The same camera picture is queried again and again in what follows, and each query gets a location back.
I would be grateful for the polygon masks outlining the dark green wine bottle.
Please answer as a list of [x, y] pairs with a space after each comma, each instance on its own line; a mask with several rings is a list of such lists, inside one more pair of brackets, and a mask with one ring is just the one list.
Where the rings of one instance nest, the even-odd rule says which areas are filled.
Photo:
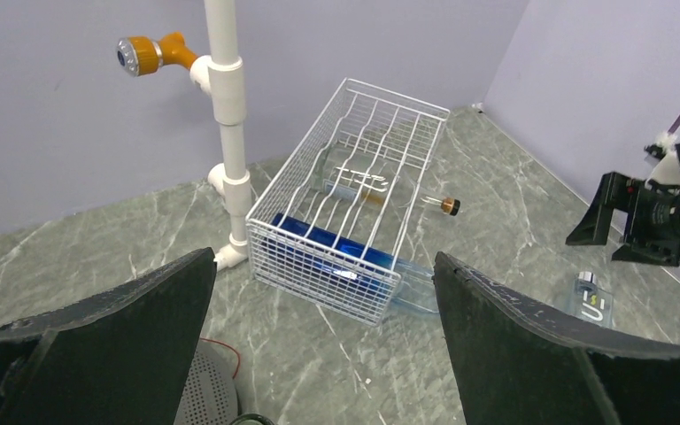
[[275, 423], [264, 415], [245, 413], [237, 416], [229, 425], [275, 425]]

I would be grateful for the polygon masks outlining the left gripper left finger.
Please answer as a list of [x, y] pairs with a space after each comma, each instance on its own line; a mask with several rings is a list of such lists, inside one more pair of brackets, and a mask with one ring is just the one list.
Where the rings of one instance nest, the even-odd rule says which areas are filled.
[[197, 249], [0, 326], [0, 424], [173, 423], [215, 278]]

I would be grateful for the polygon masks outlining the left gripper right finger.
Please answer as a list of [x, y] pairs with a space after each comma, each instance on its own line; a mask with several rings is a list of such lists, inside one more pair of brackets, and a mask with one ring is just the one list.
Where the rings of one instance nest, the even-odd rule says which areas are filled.
[[439, 252], [434, 287], [469, 424], [680, 424], [680, 345], [604, 328]]

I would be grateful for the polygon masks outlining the blue glass bottle silver cap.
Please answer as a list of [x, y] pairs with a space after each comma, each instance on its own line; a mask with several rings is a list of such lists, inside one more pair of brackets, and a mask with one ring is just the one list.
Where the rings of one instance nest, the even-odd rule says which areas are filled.
[[611, 328], [613, 307], [612, 294], [598, 286], [594, 273], [582, 271], [575, 277], [565, 304], [567, 314], [604, 328]]

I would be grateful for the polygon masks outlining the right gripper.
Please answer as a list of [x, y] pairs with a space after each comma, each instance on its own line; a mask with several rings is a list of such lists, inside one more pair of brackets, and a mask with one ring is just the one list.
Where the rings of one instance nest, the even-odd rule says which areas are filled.
[[[676, 143], [680, 163], [680, 143]], [[678, 267], [680, 265], [680, 186], [604, 174], [589, 208], [566, 237], [568, 246], [607, 243], [615, 211], [627, 213], [620, 247], [613, 261]]]

